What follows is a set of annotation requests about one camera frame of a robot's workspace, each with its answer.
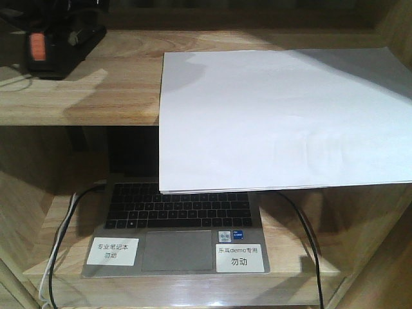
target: label sticker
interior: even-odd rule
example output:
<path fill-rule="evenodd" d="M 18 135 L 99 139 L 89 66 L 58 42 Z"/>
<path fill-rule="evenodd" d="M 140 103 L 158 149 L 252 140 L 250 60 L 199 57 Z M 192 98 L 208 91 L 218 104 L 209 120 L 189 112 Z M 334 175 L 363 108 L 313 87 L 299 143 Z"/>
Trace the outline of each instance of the label sticker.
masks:
<path fill-rule="evenodd" d="M 233 239 L 243 239 L 243 231 L 242 230 L 234 230 L 233 231 Z"/>
<path fill-rule="evenodd" d="M 219 242 L 220 243 L 231 243 L 232 242 L 232 236 L 230 235 L 229 230 L 219 231 Z"/>
<path fill-rule="evenodd" d="M 138 238 L 96 237 L 91 245 L 86 264 L 133 266 L 138 242 Z"/>
<path fill-rule="evenodd" d="M 217 244 L 216 271 L 264 272 L 261 245 Z"/>

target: laptop keyboard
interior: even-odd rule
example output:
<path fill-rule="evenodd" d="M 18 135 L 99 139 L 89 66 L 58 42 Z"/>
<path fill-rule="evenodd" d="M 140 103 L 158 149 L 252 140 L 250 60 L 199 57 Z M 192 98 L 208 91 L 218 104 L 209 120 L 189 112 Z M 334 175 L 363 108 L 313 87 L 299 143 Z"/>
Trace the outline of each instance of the laptop keyboard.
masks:
<path fill-rule="evenodd" d="M 145 227 L 250 227 L 244 192 L 172 194 L 158 183 L 116 183 L 106 229 Z"/>

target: black cable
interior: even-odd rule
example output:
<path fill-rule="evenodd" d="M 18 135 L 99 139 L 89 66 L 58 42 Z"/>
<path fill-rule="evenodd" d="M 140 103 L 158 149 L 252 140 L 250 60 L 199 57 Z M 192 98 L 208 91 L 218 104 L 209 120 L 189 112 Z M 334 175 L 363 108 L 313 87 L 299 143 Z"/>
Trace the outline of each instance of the black cable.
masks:
<path fill-rule="evenodd" d="M 323 304 L 323 293 L 322 293 L 322 284 L 321 284 L 321 267 L 319 264 L 319 258 L 317 255 L 317 247 L 315 246 L 315 237 L 312 234 L 311 230 L 312 227 L 310 225 L 310 222 L 307 222 L 305 220 L 305 215 L 304 212 L 290 199 L 288 198 L 286 195 L 284 195 L 283 193 L 277 192 L 275 191 L 279 196 L 281 196 L 282 198 L 284 198 L 286 201 L 289 202 L 289 204 L 295 209 L 297 216 L 299 217 L 299 219 L 301 220 L 302 226 L 304 228 L 304 231 L 306 232 L 306 235 L 308 236 L 309 242 L 310 242 L 310 246 L 312 247 L 312 251 L 314 252 L 314 256 L 315 256 L 315 266 L 316 266 L 316 278 L 317 278 L 317 289 L 319 292 L 319 304 L 321 309 L 324 309 L 324 304 Z"/>
<path fill-rule="evenodd" d="M 76 210 L 77 204 L 79 203 L 79 201 L 81 200 L 81 198 L 82 198 L 83 196 L 85 196 L 85 195 L 86 195 L 87 193 L 89 193 L 89 192 L 97 191 L 97 190 L 103 189 L 103 188 L 104 188 L 104 185 L 96 185 L 96 186 L 94 186 L 94 187 L 92 187 L 92 188 L 90 188 L 90 189 L 85 190 L 82 194 L 80 194 L 80 195 L 76 198 L 76 200 L 75 200 L 75 202 L 74 202 L 74 204 L 73 204 L 73 208 L 72 208 L 71 212 L 69 213 L 68 219 L 66 220 L 64 226 L 62 227 L 62 233 L 61 233 L 61 235 L 60 235 L 60 238 L 56 240 L 56 241 L 57 241 L 56 251 L 55 251 L 54 255 L 53 255 L 52 257 L 50 257 L 50 258 L 51 258 L 51 265 L 50 265 L 50 269 L 49 269 L 49 280 L 48 280 L 48 281 L 49 281 L 49 297 L 50 297 L 50 303 L 51 303 L 51 305 L 53 306 L 54 309 L 58 309 L 58 308 L 57 308 L 57 306 L 56 306 L 56 303 L 55 303 L 55 300 L 54 300 L 54 296 L 53 296 L 53 271 L 54 271 L 54 266 L 55 266 L 56 259 L 57 259 L 57 254 L 59 253 L 59 249 L 60 249 L 60 246 L 61 246 L 61 244 L 62 244 L 64 235 L 66 235 L 66 232 L 67 232 L 67 229 L 68 229 L 68 227 L 69 227 L 69 223 L 70 223 L 71 217 L 73 216 L 73 214 L 74 214 L 74 212 L 75 212 L 75 210 Z"/>

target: orange button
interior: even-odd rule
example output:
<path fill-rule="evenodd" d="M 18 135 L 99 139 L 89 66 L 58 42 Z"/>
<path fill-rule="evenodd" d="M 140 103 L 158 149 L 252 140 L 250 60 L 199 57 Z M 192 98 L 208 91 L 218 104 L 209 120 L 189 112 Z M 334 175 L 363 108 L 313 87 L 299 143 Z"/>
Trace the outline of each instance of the orange button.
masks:
<path fill-rule="evenodd" d="M 43 33 L 30 34 L 30 49 L 34 61 L 46 60 L 46 38 Z"/>

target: sheet of paper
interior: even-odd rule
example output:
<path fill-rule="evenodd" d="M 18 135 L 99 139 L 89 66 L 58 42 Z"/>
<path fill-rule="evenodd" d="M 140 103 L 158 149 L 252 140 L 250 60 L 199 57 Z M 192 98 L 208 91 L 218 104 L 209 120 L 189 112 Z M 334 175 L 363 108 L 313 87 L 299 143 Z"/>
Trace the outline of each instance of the sheet of paper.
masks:
<path fill-rule="evenodd" d="M 410 182 L 411 98 L 387 48 L 166 53 L 160 190 Z"/>
<path fill-rule="evenodd" d="M 88 265 L 133 266 L 138 238 L 95 237 L 88 256 Z"/>
<path fill-rule="evenodd" d="M 216 271 L 264 272 L 261 245 L 217 244 Z"/>

